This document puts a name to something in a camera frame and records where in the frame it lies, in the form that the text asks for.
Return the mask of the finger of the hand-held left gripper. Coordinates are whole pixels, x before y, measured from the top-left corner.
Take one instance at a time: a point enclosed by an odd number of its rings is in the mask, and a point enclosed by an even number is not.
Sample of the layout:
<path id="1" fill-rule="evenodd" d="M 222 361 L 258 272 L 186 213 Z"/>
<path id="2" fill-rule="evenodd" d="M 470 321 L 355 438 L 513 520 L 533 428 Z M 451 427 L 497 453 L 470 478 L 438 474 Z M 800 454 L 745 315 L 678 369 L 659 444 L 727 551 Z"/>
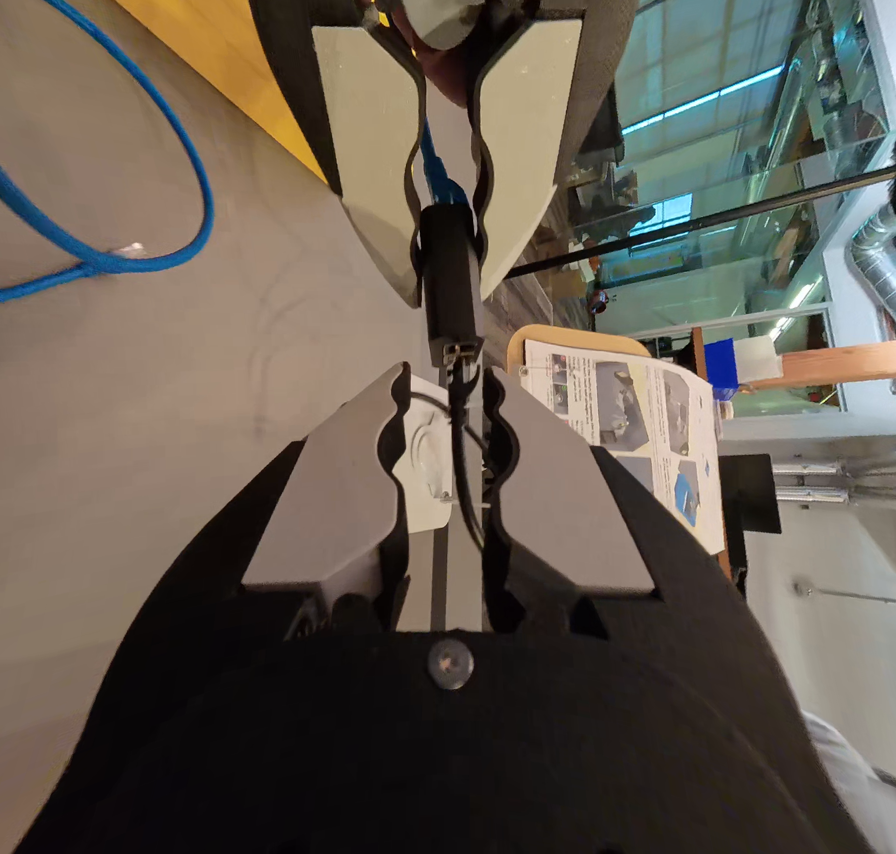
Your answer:
<path id="1" fill-rule="evenodd" d="M 483 299 L 514 267 L 554 198 L 582 26 L 579 18 L 527 24 L 476 81 L 471 122 Z"/>
<path id="2" fill-rule="evenodd" d="M 421 208 L 412 165 L 426 106 L 420 65 L 383 27 L 313 27 L 312 38 L 342 207 L 394 292 L 419 308 Z"/>

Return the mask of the black network switch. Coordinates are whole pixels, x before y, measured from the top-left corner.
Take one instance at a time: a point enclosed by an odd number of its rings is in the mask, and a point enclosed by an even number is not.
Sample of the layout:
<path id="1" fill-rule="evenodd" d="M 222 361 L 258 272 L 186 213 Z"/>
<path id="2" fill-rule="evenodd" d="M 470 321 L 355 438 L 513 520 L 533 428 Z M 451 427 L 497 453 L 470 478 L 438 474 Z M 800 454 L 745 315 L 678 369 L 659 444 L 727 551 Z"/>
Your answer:
<path id="1" fill-rule="evenodd" d="M 432 364 L 473 364 L 485 341 L 473 214 L 463 203 L 423 209 L 417 248 Z"/>

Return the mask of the silver air duct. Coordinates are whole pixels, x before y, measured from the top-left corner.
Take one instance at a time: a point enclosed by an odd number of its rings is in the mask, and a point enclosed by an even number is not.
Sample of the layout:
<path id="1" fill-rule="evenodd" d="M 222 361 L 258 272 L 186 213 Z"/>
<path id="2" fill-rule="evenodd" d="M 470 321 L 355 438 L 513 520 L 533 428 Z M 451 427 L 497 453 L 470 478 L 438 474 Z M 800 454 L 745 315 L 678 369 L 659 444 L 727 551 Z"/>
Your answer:
<path id="1" fill-rule="evenodd" d="M 886 201 L 852 236 L 847 249 L 851 273 L 878 312 L 883 339 L 895 340 L 895 212 Z"/>

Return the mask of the person's left hand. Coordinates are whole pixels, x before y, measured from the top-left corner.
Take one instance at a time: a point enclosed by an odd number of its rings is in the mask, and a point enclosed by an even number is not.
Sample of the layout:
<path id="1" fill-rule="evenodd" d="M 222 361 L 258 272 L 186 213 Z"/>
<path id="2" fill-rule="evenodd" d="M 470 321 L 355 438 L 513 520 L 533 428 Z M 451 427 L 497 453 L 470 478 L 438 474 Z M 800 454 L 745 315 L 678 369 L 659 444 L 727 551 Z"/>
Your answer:
<path id="1" fill-rule="evenodd" d="M 432 47 L 408 17 L 402 0 L 357 0 L 364 25 L 379 33 L 387 42 L 395 44 L 398 52 L 407 56 L 423 76 L 431 81 L 455 106 L 468 104 L 475 71 L 469 67 L 469 45 L 459 42 L 450 49 Z"/>

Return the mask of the black floor lamp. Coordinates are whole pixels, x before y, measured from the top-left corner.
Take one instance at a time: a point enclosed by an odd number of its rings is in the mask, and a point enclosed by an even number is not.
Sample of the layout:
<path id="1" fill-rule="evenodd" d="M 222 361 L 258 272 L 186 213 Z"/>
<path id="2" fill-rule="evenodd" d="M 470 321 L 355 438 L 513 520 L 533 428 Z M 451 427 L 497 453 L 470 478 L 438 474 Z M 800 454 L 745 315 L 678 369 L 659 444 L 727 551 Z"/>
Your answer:
<path id="1" fill-rule="evenodd" d="M 888 165 L 857 176 L 849 176 L 842 180 L 835 180 L 829 183 L 811 186 L 802 191 L 794 191 L 772 198 L 765 198 L 735 209 L 719 211 L 699 218 L 690 219 L 689 221 L 678 222 L 653 231 L 629 235 L 616 241 L 600 243 L 585 248 L 579 252 L 526 263 L 525 265 L 512 268 L 505 279 L 511 280 L 513 278 L 528 277 L 549 269 L 566 267 L 580 261 L 589 261 L 593 258 L 599 259 L 632 248 L 662 242 L 681 235 L 700 232 L 706 228 L 712 228 L 726 223 L 737 223 L 741 220 L 757 217 L 775 210 L 797 207 L 817 199 L 845 194 L 874 184 L 889 182 L 893 180 L 894 177 L 895 166 Z"/>

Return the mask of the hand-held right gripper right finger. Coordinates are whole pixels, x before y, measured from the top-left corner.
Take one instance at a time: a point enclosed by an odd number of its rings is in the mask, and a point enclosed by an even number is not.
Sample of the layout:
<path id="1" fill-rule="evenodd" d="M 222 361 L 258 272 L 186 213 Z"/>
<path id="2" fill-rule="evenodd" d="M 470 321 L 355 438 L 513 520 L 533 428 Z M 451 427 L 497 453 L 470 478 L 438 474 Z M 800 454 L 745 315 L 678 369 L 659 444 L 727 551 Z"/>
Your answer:
<path id="1" fill-rule="evenodd" d="M 569 632 L 597 600 L 656 582 L 588 443 L 498 368 L 483 381 L 492 478 L 482 555 L 494 632 Z"/>

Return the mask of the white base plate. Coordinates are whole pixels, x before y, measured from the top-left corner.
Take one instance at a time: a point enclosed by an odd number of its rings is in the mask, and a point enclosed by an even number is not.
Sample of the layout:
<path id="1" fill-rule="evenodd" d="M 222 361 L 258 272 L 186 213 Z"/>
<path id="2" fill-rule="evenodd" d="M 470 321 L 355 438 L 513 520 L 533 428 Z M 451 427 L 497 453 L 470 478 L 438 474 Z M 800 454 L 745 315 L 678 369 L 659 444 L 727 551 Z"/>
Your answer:
<path id="1" fill-rule="evenodd" d="M 451 423 L 444 389 L 417 375 L 404 416 L 405 452 L 394 468 L 405 495 L 410 534 L 447 525 L 454 503 Z"/>

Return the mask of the clear acrylic stand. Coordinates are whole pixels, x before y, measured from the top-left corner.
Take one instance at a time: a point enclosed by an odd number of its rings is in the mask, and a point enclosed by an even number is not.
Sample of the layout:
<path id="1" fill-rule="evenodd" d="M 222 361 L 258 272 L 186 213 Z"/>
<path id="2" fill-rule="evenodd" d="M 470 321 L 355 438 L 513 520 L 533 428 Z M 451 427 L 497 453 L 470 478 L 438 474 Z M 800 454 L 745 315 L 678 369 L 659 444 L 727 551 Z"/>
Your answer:
<path id="1" fill-rule="evenodd" d="M 402 484 L 418 524 L 442 526 L 458 503 L 454 479 L 452 421 L 447 404 L 415 393 L 405 418 L 407 465 Z"/>

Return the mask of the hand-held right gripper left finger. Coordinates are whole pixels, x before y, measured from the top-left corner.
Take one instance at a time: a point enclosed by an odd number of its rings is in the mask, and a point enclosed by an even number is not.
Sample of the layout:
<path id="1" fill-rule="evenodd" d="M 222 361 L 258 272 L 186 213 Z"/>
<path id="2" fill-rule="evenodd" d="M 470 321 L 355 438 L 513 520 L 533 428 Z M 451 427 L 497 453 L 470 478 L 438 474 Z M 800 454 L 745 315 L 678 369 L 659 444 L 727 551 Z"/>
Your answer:
<path id="1" fill-rule="evenodd" d="M 311 594 L 330 616 L 365 599 L 387 631 L 409 589 L 406 497 L 395 467 L 406 452 L 411 371 L 399 362 L 304 440 L 242 583 Z"/>

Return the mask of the black monitor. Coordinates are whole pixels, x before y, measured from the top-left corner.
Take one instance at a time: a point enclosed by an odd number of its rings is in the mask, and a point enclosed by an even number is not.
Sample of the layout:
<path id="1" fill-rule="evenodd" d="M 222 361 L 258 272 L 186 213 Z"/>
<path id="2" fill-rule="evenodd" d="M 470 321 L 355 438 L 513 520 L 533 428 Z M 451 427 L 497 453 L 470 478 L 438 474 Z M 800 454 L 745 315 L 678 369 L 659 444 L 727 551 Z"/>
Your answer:
<path id="1" fill-rule="evenodd" d="M 726 532 L 780 535 L 771 456 L 767 453 L 723 455 L 719 465 Z"/>

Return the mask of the yellow plastic bin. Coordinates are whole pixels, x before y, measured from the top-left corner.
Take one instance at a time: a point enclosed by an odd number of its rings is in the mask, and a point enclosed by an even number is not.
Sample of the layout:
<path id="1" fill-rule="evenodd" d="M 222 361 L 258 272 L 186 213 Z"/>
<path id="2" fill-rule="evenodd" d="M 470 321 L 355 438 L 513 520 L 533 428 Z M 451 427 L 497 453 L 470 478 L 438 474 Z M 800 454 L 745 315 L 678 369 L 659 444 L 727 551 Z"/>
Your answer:
<path id="1" fill-rule="evenodd" d="M 324 181 L 263 53 L 248 0 L 113 0 Z"/>

